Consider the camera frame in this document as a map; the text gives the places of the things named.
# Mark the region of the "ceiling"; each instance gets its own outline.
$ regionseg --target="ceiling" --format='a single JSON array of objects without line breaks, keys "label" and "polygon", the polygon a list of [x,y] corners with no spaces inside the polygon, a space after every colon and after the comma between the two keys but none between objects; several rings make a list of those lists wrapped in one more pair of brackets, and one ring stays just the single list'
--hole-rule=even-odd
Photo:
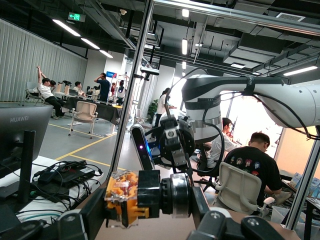
[{"label": "ceiling", "polygon": [[[162,65],[171,67],[187,61],[188,65],[205,67],[217,76],[223,73],[283,76],[294,68],[318,64],[320,0],[190,2],[200,3],[200,6],[206,4],[217,14],[206,16],[194,10],[189,17],[183,17],[181,7],[156,5],[147,39],[151,49],[144,50],[148,60],[152,58],[152,61],[161,61]],[[85,14],[85,22],[70,21],[68,26],[101,49],[120,53],[126,49],[134,52],[145,8],[144,0],[0,0],[0,4],[4,6],[0,9],[2,19],[52,42],[87,48],[79,37],[64,32],[52,21],[65,22],[69,12]],[[127,13],[121,15],[120,9]],[[220,14],[223,11],[237,11],[247,19]],[[281,19],[275,18],[279,14],[282,14]],[[270,23],[257,23],[260,18]],[[296,28],[280,29],[277,26],[279,19]],[[303,31],[304,27],[313,31]],[[188,40],[187,55],[182,55],[181,51],[183,38]],[[244,68],[232,67],[235,63]]]}]

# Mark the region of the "yellow floor line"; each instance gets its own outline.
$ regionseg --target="yellow floor line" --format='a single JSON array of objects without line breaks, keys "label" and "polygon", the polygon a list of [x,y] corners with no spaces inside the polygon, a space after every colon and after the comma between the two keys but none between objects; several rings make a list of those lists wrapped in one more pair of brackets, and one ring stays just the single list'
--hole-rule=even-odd
[{"label": "yellow floor line", "polygon": [[[70,128],[67,128],[67,127],[64,127],[64,126],[54,125],[54,124],[52,124],[52,123],[48,123],[48,125],[50,125],[50,126],[54,126],[54,127],[57,127],[57,128],[61,128],[61,129],[67,129],[67,130],[70,130]],[[82,132],[82,131],[73,130],[73,132],[77,132],[77,133],[86,134],[86,135],[91,136],[91,134],[90,134],[90,133],[86,133],[86,132]],[[104,137],[102,137],[102,136],[97,136],[97,135],[95,135],[95,134],[93,134],[93,135],[94,135],[95,137],[97,137],[97,138],[104,139]]]},{"label": "yellow floor line", "polygon": [[65,158],[65,157],[67,157],[67,156],[70,156],[71,154],[77,153],[77,152],[79,152],[79,151],[81,151],[81,150],[83,150],[83,149],[86,149],[86,148],[88,148],[88,147],[91,147],[92,145],[95,145],[95,144],[97,144],[97,143],[100,143],[100,142],[102,142],[103,140],[108,139],[108,138],[110,138],[110,137],[112,137],[112,136],[114,136],[114,135],[116,135],[116,134],[117,134],[117,133],[111,134],[111,135],[109,135],[109,136],[106,136],[106,137],[98,140],[98,141],[95,141],[95,142],[92,142],[92,143],[90,143],[90,144],[88,144],[88,145],[85,145],[85,146],[83,146],[83,147],[80,147],[80,148],[78,148],[77,150],[74,150],[74,151],[72,151],[72,152],[69,152],[69,153],[67,153],[67,154],[65,154],[65,155],[63,155],[63,156],[60,156],[60,157],[56,158],[55,160],[59,161],[59,160]]},{"label": "yellow floor line", "polygon": [[82,156],[76,156],[76,155],[73,155],[73,154],[70,154],[69,156],[110,167],[110,164],[103,163],[103,162],[96,161],[96,160],[91,160],[91,159],[88,159],[88,158],[85,158],[85,157],[82,157]]}]

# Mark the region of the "monitor stand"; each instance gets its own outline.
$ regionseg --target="monitor stand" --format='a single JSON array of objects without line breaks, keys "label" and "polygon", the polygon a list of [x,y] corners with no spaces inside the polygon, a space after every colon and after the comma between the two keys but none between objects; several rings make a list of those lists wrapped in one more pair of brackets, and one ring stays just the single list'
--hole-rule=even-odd
[{"label": "monitor stand", "polygon": [[22,148],[20,179],[8,186],[0,187],[0,205],[8,204],[16,212],[29,203],[31,170],[34,155],[36,131],[25,130],[23,142],[17,142]]}]

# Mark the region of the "green exit sign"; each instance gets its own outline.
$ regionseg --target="green exit sign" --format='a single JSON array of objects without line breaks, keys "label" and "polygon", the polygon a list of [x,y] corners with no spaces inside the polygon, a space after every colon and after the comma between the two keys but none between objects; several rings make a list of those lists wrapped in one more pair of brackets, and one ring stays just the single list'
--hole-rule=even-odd
[{"label": "green exit sign", "polygon": [[73,21],[78,21],[78,22],[84,23],[86,20],[86,15],[74,13],[74,12],[69,12],[68,20],[73,20]]}]

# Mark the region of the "black tablecloth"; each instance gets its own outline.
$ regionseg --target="black tablecloth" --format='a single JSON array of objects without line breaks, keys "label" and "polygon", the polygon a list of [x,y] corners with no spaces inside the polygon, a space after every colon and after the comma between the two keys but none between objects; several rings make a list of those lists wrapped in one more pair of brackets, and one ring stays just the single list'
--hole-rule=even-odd
[{"label": "black tablecloth", "polygon": [[114,125],[116,125],[116,120],[120,118],[122,112],[122,108],[117,108],[90,100],[84,100],[77,97],[70,97],[67,100],[67,102],[63,105],[63,107],[70,110],[72,110],[73,108],[76,109],[78,101],[96,104],[96,112],[98,113],[98,118],[105,119]]}]

